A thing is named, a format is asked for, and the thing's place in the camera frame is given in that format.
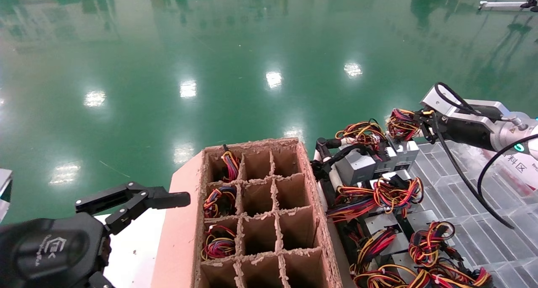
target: black wire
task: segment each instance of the black wire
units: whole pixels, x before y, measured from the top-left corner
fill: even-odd
[[[441,85],[442,87],[445,87],[446,90],[452,94],[452,96],[454,96],[456,98],[456,100],[460,101],[461,104],[457,104],[456,102],[453,102],[452,100],[450,100],[449,98],[447,98],[439,89],[439,85]],[[435,92],[437,93],[438,96],[440,96],[445,102],[447,102],[448,104],[454,106],[454,107],[457,107],[461,110],[465,110],[466,112],[470,113],[470,114],[474,114],[475,116],[481,116],[482,114],[480,114],[478,111],[476,111],[471,105],[469,105],[467,102],[465,102],[465,100],[463,100],[463,98],[461,98],[458,94],[456,94],[455,91],[453,91],[448,85],[442,83],[442,82],[438,82],[436,83],[436,85],[434,86],[435,88]]]
[[[521,140],[517,140],[516,142],[513,142],[511,144],[508,144],[506,147],[504,147],[503,149],[499,150],[499,152],[497,152],[497,154],[495,154],[495,156],[493,156],[487,163],[486,165],[484,166],[484,168],[482,169],[482,172],[480,173],[480,176],[478,177],[478,182],[477,182],[477,190],[478,190],[478,194],[480,196],[482,196],[482,180],[484,179],[484,176],[486,175],[486,171],[488,171],[488,169],[490,168],[490,166],[505,152],[507,152],[508,150],[510,150],[511,148],[513,148],[514,146],[516,146],[517,144],[519,143],[524,143],[524,142],[528,142],[530,140],[533,140],[533,139],[536,139],[538,138],[538,135],[529,135],[528,137],[525,137]]]
[[[480,204],[482,204],[482,206],[484,206],[484,208],[486,208],[486,210],[495,219],[497,219],[497,221],[500,221],[501,223],[503,223],[503,225],[505,225],[506,227],[508,227],[510,229],[514,229],[514,227],[510,223],[508,223],[500,215],[498,215],[493,210],[493,208],[491,208],[491,206],[486,202],[486,200],[477,193],[477,191],[475,190],[475,188],[473,187],[471,182],[469,182],[469,179],[467,179],[467,177],[463,174],[462,169],[459,167],[458,162],[456,162],[456,159],[454,158],[454,156],[450,152],[450,149],[448,148],[448,146],[446,146],[446,142],[444,142],[444,138],[443,138],[442,134],[439,131],[439,123],[438,123],[437,114],[435,112],[433,112],[432,115],[434,117],[434,129],[435,129],[435,132],[436,132],[436,134],[437,134],[437,136],[439,138],[440,144],[443,147],[444,151],[446,152],[446,155],[450,159],[450,162],[452,163],[452,165],[454,165],[454,168],[456,169],[456,172],[459,174],[459,176],[463,180],[463,183],[465,183],[465,185],[467,185],[467,188],[469,188],[469,190],[471,190],[473,196],[475,196],[475,198],[478,200],[478,202],[480,202]]]

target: transparent plastic tray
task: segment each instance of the transparent plastic tray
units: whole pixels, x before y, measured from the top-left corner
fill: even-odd
[[[448,142],[459,165],[471,181],[476,179],[488,158],[478,148]],[[420,210],[434,211],[439,219],[456,226],[454,242],[462,256],[474,267],[492,273],[497,288],[538,287],[538,195],[521,186],[502,167],[492,167],[483,182],[484,198],[491,207],[515,226],[496,221],[473,197],[451,165],[440,144],[419,145],[419,155],[411,175],[425,185]]]

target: cardboard divider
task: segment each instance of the cardboard divider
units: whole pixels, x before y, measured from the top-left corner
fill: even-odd
[[[241,196],[241,187],[240,187],[240,184],[239,183],[224,183],[223,181],[220,181],[220,182],[212,182],[212,183],[209,183],[206,185],[206,190],[204,191],[204,201],[207,200],[207,197],[211,194],[211,192],[213,192],[213,190],[217,189],[217,188],[221,188],[222,186],[235,186],[236,187],[236,200],[235,200],[235,204],[234,204],[234,208],[235,208],[235,211],[233,211],[233,213],[230,213],[229,215],[238,215],[240,214],[240,203],[238,202],[238,199],[237,198],[240,198]],[[227,196],[222,196],[221,199],[219,200],[219,202],[217,203],[221,203],[223,201],[227,201]],[[219,216],[218,217],[227,217],[227,215],[223,215],[222,211],[219,211]]]
[[[237,234],[236,234],[236,255],[244,256],[245,255],[245,244],[244,244],[244,234],[245,231],[243,224],[245,219],[241,217],[237,222]]]
[[[201,265],[199,288],[237,288],[234,261]]]
[[[237,179],[244,181],[246,180],[246,163],[245,163],[245,154],[241,154],[241,163],[239,164],[239,174],[237,175]]]
[[[272,150],[274,161],[274,175],[289,177],[299,172],[296,146],[290,149],[275,148]]]
[[[320,248],[284,253],[283,256],[291,288],[329,288],[324,268],[325,257]]]
[[[278,257],[265,256],[241,265],[246,288],[283,288],[280,280]]]
[[[271,173],[271,151],[264,150],[256,154],[245,154],[246,179],[263,179]]]
[[[274,215],[249,217],[243,220],[243,245],[246,255],[275,251],[277,233]]]
[[[278,208],[292,209],[309,205],[302,173],[276,179],[275,184],[277,185]]]
[[[279,255],[278,256],[278,268],[280,272],[280,279],[282,280],[282,284],[285,288],[290,288],[290,285],[288,284],[288,281],[286,280],[286,261],[284,260],[284,256]]]
[[[293,212],[279,212],[279,225],[284,249],[319,246],[317,235],[319,221],[314,221],[312,207],[303,207]]]
[[[271,211],[273,209],[272,183],[272,179],[267,179],[244,184],[241,194],[242,211],[250,217]]]
[[[275,253],[280,253],[284,248],[284,237],[282,236],[282,230],[280,229],[280,215],[278,212],[274,214],[275,216],[275,233],[277,234],[277,242],[274,246]]]
[[[209,227],[211,225],[221,225],[221,226],[224,226],[228,229],[230,229],[231,231],[234,231],[234,233],[236,234],[236,237],[235,237],[235,244],[236,244],[236,253],[234,255],[231,255],[229,257],[225,257],[225,258],[222,258],[222,259],[215,259],[215,260],[207,260],[207,262],[213,262],[213,261],[223,261],[223,260],[228,260],[230,259],[231,257],[234,257],[236,255],[238,255],[240,253],[240,249],[238,249],[238,244],[240,244],[240,235],[238,235],[238,227],[240,227],[240,217],[222,217],[222,218],[219,218],[219,219],[204,219],[204,237],[203,237],[203,240],[200,240],[199,242],[200,243],[204,243],[206,241],[206,238],[207,238],[207,232],[209,231]],[[211,231],[211,234],[223,234],[225,233],[226,231],[222,228],[213,228],[213,230]]]

